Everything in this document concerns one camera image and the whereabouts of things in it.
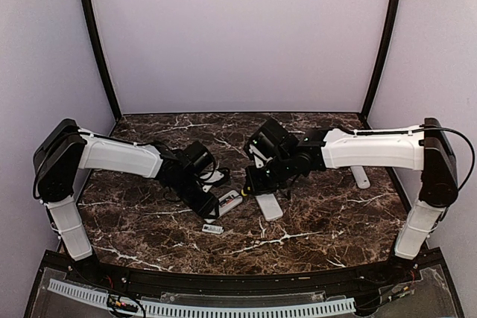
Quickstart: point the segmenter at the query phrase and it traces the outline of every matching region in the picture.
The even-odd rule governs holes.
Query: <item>black cable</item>
[[[406,286],[402,288],[399,292],[396,292],[394,294],[391,294],[384,302],[379,303],[378,305],[375,305],[374,307],[369,307],[369,308],[359,308],[361,311],[375,311],[378,308],[381,308],[383,305],[387,305],[388,303],[397,301],[398,299],[404,298],[409,294],[409,286]]]
[[[110,312],[110,314],[111,314],[112,316],[116,317],[116,318],[131,318],[131,317],[134,316],[134,314],[124,314],[124,313],[118,312],[118,310],[116,309],[115,305],[111,305],[110,308],[113,310],[113,313]]]
[[[281,193],[281,195],[283,195],[286,199],[288,200],[291,200],[291,187],[293,186],[293,184],[295,184],[295,182],[297,181],[298,177],[301,175],[301,173],[298,173],[297,175],[295,175],[295,177],[291,180],[291,183],[290,185],[288,185],[287,187],[287,191],[286,191],[286,194],[281,190],[281,189],[278,189],[278,191]]]
[[[207,154],[209,154],[210,157],[212,158],[212,171],[210,172],[209,177],[206,178],[206,179],[202,179],[202,178],[200,177],[200,174],[197,175],[198,181],[201,182],[201,183],[203,183],[203,184],[206,184],[207,180],[210,180],[210,179],[214,176],[215,169],[217,169],[217,161],[215,161],[215,157],[212,155],[212,153],[210,153],[210,151],[209,151],[208,149],[206,149],[206,152],[207,152]]]
[[[391,292],[394,288],[396,288],[397,286],[399,286],[400,284],[402,284],[407,278],[408,278],[408,275],[407,275],[407,273],[406,273],[405,276],[402,277],[394,286],[389,287],[389,288],[388,288],[387,290],[385,290],[384,292],[379,293],[379,295],[378,295],[377,297],[374,297],[374,298],[371,299],[370,301],[368,301],[368,302],[366,302],[366,303],[363,303],[363,304],[357,306],[356,308],[362,309],[362,307],[364,307],[364,306],[366,306],[366,305],[369,305],[370,303],[373,303],[373,302],[376,301],[377,299],[381,299],[385,294]],[[371,280],[366,279],[366,278],[364,278],[364,277],[359,277],[359,278],[357,278],[357,279],[359,279],[359,280],[365,280],[365,281],[368,281],[368,282],[371,282],[371,283],[375,283],[374,281],[371,281]]]
[[[109,293],[109,292],[113,292],[114,294],[117,294],[119,297],[120,297],[120,296],[124,296],[124,297],[129,298],[131,301],[133,301],[134,303],[136,303],[136,304],[138,305],[138,307],[141,309],[141,311],[142,311],[142,318],[146,318],[146,310],[145,310],[144,306],[139,302],[138,299],[132,297],[130,294],[122,293],[122,292],[119,292],[118,290],[114,290],[114,289],[112,289],[112,288],[103,287],[103,286],[100,286],[99,284],[96,284],[96,283],[91,282],[89,279],[85,279],[85,278],[83,277],[83,275],[80,273],[80,271],[77,270],[77,268],[75,267],[74,263],[72,263],[72,264],[70,265],[70,267],[72,267],[73,270],[81,277],[81,279],[83,279],[83,280],[84,280],[87,284],[89,284],[90,286],[99,288],[99,289],[101,289],[101,290],[107,290],[108,293]]]

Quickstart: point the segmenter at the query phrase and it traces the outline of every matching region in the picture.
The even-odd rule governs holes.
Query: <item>white backdrop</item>
[[[125,113],[361,109],[388,0],[93,0]]]

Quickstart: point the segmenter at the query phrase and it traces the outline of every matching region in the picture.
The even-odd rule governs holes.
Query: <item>curved black frame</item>
[[[106,60],[104,58],[92,2],[91,0],[81,0],[81,4],[83,5],[84,18],[86,20],[86,26],[88,27],[89,41],[91,42],[92,51],[95,54],[96,65],[98,66],[99,75],[101,76],[101,82],[103,83],[104,91],[106,92],[107,100],[110,103],[114,119],[118,121],[122,117],[121,109],[119,108],[118,98],[114,92],[113,82],[111,81],[111,76],[108,72]]]

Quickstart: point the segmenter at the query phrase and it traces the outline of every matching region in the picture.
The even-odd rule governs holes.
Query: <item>white plastic piece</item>
[[[251,154],[253,154],[253,159],[255,161],[255,166],[257,168],[263,168],[263,166],[265,165],[265,163],[268,163],[269,161],[271,161],[271,158],[267,158],[266,156],[264,156],[260,150],[257,149],[257,147],[255,147],[253,144],[250,145],[249,147],[249,150],[248,150]]]
[[[224,228],[222,226],[209,225],[208,223],[205,223],[202,226],[202,232],[220,235],[222,232],[224,232]]]
[[[356,180],[356,185],[360,189],[368,189],[371,186],[370,180],[367,178],[366,172],[364,171],[364,168],[361,166],[352,166],[350,167],[351,173],[353,173],[353,176],[355,177]]]
[[[210,177],[210,173],[205,173],[200,178],[201,179],[207,179],[209,177]],[[222,179],[223,177],[224,177],[224,175],[220,171],[214,171],[214,174],[212,174],[212,176],[209,179],[207,179],[206,182],[210,182],[210,183],[217,182],[218,180]],[[210,190],[211,187],[212,187],[212,184],[204,185],[202,187],[202,190],[206,193]]]
[[[262,210],[266,221],[280,219],[283,216],[282,208],[273,194],[263,194],[255,196],[257,203]]]
[[[419,126],[412,126],[397,129],[406,131],[405,134],[373,134],[371,136],[354,136],[339,129],[330,130],[324,138],[326,144],[322,148],[325,166],[341,168],[361,165],[421,171],[424,169],[424,150],[419,146],[419,141],[424,139],[424,133],[408,134],[409,130],[418,128]]]
[[[235,208],[238,204],[243,201],[241,195],[235,191],[229,191],[223,197],[218,199],[218,216],[222,217],[227,212]],[[215,219],[204,219],[206,223],[213,223]]]
[[[69,282],[50,279],[48,286],[50,292],[54,292],[64,297],[68,297],[77,302],[110,310],[107,307],[108,293],[105,290],[97,288],[81,287]],[[121,301],[127,304],[136,305],[126,297]],[[321,318],[341,316],[356,312],[354,298],[336,299],[328,302],[311,303],[307,305],[286,305],[282,307],[255,307],[255,308],[216,308],[216,307],[197,307],[193,305],[170,305],[159,303],[157,301],[140,300],[141,305],[146,311],[147,317],[300,317],[300,318]],[[142,311],[139,309],[136,317],[142,317]]]
[[[104,169],[154,178],[162,164],[159,151],[152,145],[137,146],[110,139],[81,135],[86,147],[81,156],[80,169]]]
[[[47,203],[46,207],[71,258],[78,261],[91,256],[91,244],[84,230],[75,199],[69,196],[58,203]]]
[[[416,200],[409,212],[404,227],[397,236],[394,252],[396,256],[412,260],[419,253],[420,247],[434,228],[437,219],[446,208],[435,208]]]

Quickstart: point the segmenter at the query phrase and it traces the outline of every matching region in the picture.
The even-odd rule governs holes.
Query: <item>black metal frame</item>
[[[439,248],[424,250],[417,256],[419,268],[440,264],[444,272],[458,317],[464,317],[452,277]],[[63,271],[70,281],[85,282],[67,255],[46,251],[28,300],[24,318],[31,316],[43,271],[46,267]],[[310,293],[324,291],[327,297],[345,295],[359,302],[378,294],[379,286],[359,279],[366,272],[379,270],[385,262],[366,264],[337,270],[291,273],[269,276],[211,276],[184,273],[164,273],[103,264],[114,282],[116,290],[133,295],[160,298],[164,292],[213,296],[273,296],[278,294]]]
[[[378,55],[374,64],[373,74],[371,76],[370,85],[367,89],[366,98],[364,99],[361,115],[367,119],[371,112],[376,93],[378,92],[379,81],[381,80],[382,70],[385,67],[386,57],[388,55],[389,44],[393,35],[394,21],[396,20],[397,7],[399,0],[389,0],[388,12],[386,13],[385,26],[382,30],[381,42],[379,43]]]
[[[88,27],[89,41],[91,42],[92,51],[95,54],[96,65],[98,66],[104,91],[106,92],[107,100],[110,103],[110,108],[113,112],[114,118],[118,121],[122,117],[121,109],[119,108],[118,98],[114,92],[113,82],[111,81],[111,76],[108,72],[106,60],[104,58],[92,2],[91,0],[81,0],[81,4],[83,5],[86,26]]]

